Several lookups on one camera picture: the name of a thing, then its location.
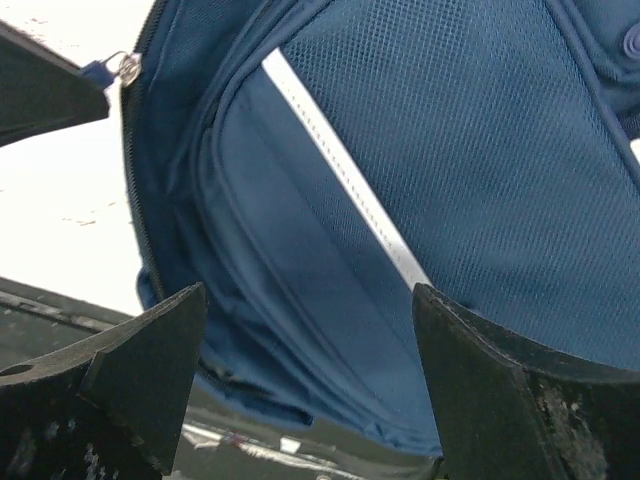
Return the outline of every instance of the blue mesh fabric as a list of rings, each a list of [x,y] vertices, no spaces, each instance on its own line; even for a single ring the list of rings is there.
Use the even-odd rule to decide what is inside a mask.
[[[335,0],[284,52],[437,287],[638,368],[638,165],[566,33],[540,0]]]

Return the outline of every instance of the zipper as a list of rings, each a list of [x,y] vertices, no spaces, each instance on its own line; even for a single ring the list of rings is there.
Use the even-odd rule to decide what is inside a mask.
[[[138,243],[140,248],[140,255],[143,259],[143,263],[149,273],[151,285],[156,294],[158,301],[162,301],[166,298],[166,291],[162,285],[160,274],[158,272],[158,266],[153,256],[151,249],[151,242],[149,241],[149,235],[147,233],[146,224],[142,215],[142,207],[140,205],[140,199],[138,197],[138,190],[136,187],[136,180],[133,173],[133,120],[140,104],[142,103],[143,88],[141,85],[136,85],[135,80],[142,72],[142,59],[147,54],[151,45],[151,40],[157,30],[160,17],[169,0],[157,0],[147,20],[140,32],[140,36],[136,42],[135,53],[125,57],[128,64],[124,69],[125,76],[127,77],[127,83],[125,79],[121,77],[122,89],[120,91],[120,103],[122,106],[122,142],[124,150],[124,166],[125,166],[125,179],[127,182],[127,191],[129,194],[129,204],[131,205],[131,220],[133,222],[134,230],[138,237]]]
[[[110,64],[120,59],[117,67]],[[80,70],[80,75],[90,80],[94,85],[106,90],[116,78],[120,79],[123,88],[128,87],[142,72],[142,56],[139,53],[116,52],[106,60],[94,61]]]

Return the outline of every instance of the zipper track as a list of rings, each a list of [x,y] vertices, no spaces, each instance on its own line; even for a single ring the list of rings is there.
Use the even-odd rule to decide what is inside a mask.
[[[169,0],[157,0],[147,20],[142,27],[140,36],[136,42],[135,51],[145,55],[149,51],[151,40],[158,28],[158,23]],[[143,87],[139,83],[134,83],[130,88],[122,88],[120,92],[120,102],[122,105],[122,141],[124,149],[124,165],[125,178],[127,182],[127,190],[129,194],[129,203],[131,205],[131,219],[133,221],[134,230],[138,237],[140,247],[140,255],[143,263],[148,269],[151,284],[158,300],[162,301],[166,298],[166,291],[162,285],[162,280],[158,272],[158,266],[153,256],[151,242],[147,233],[147,228],[142,215],[142,207],[138,197],[136,180],[133,172],[133,127],[132,120],[142,103]]]

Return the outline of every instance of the backpack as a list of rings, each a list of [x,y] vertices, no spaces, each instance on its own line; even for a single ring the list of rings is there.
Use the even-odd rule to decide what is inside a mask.
[[[204,284],[213,397],[441,455],[417,283],[640,368],[637,1],[158,0],[135,52],[139,293]]]

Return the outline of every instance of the button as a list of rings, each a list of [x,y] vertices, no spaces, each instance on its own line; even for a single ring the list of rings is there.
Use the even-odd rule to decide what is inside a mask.
[[[629,29],[624,37],[624,53],[633,60],[640,60],[640,23]]]

